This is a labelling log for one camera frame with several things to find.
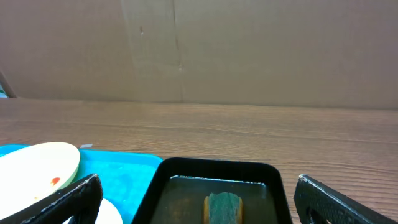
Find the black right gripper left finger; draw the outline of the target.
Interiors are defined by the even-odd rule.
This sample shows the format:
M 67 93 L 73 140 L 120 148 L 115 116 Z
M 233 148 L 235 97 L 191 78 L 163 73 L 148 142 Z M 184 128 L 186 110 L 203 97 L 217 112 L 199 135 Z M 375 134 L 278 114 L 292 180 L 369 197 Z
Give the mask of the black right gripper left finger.
M 2 219 L 1 224 L 95 224 L 102 199 L 100 177 L 90 174 Z

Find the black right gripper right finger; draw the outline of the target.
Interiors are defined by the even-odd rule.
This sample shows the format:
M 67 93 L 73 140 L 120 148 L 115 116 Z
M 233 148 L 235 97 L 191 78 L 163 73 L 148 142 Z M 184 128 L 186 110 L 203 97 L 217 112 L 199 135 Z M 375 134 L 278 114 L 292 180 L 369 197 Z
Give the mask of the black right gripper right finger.
M 329 186 L 299 175 L 294 202 L 301 223 L 397 224 Z

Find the white plate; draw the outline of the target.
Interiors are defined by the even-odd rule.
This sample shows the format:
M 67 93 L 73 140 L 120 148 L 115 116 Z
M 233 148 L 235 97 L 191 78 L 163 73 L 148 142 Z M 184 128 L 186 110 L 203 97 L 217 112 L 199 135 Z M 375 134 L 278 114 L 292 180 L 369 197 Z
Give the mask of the white plate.
M 102 199 L 95 224 L 123 224 L 117 208 L 105 198 Z

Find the yellow plate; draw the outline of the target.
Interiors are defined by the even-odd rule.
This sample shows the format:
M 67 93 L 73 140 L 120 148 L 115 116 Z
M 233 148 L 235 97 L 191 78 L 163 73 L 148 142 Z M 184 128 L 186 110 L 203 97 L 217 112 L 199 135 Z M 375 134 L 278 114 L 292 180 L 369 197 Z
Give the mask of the yellow plate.
M 65 142 L 36 144 L 1 156 L 1 218 L 69 185 L 79 163 L 79 150 Z

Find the green yellow sponge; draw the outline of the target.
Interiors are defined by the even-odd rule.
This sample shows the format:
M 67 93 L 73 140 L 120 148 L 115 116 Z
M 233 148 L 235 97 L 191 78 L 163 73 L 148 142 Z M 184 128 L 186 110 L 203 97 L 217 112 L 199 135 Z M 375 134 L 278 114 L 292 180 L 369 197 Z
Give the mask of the green yellow sponge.
M 204 224 L 242 224 L 243 200 L 230 193 L 211 193 L 205 197 L 203 203 Z

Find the blue plastic tray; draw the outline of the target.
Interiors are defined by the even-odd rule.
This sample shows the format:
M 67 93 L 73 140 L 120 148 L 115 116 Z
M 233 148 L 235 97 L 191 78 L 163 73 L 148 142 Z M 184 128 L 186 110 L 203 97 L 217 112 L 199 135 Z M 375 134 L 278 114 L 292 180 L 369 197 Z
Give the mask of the blue plastic tray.
M 28 146 L 1 146 L 1 156 L 25 147 Z M 117 208 L 123 223 L 131 223 L 162 160 L 150 154 L 78 150 L 78 171 L 69 185 L 90 174 L 98 174 L 103 188 L 103 199 L 109 200 Z

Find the black water tray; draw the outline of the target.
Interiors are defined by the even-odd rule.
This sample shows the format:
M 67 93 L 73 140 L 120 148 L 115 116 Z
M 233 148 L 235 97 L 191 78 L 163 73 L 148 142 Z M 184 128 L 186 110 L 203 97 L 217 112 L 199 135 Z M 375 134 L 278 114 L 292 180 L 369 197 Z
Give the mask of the black water tray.
M 232 193 L 243 223 L 291 223 L 279 171 L 258 162 L 173 157 L 158 166 L 133 223 L 203 223 L 205 198 Z

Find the small tape scrap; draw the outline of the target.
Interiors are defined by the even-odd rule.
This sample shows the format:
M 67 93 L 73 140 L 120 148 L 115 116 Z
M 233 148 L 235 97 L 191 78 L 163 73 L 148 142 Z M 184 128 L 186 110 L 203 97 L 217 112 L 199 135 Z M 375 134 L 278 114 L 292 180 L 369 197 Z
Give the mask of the small tape scrap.
M 86 148 L 91 148 L 93 145 L 92 144 L 82 144 L 80 146 L 80 149 L 86 149 Z

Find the cardboard backdrop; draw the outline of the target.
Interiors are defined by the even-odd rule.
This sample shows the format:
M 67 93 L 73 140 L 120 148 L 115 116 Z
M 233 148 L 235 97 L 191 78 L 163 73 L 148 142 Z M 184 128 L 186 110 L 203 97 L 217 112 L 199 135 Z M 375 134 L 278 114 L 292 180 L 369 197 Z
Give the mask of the cardboard backdrop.
M 2 1 L 21 98 L 397 108 L 396 1 Z

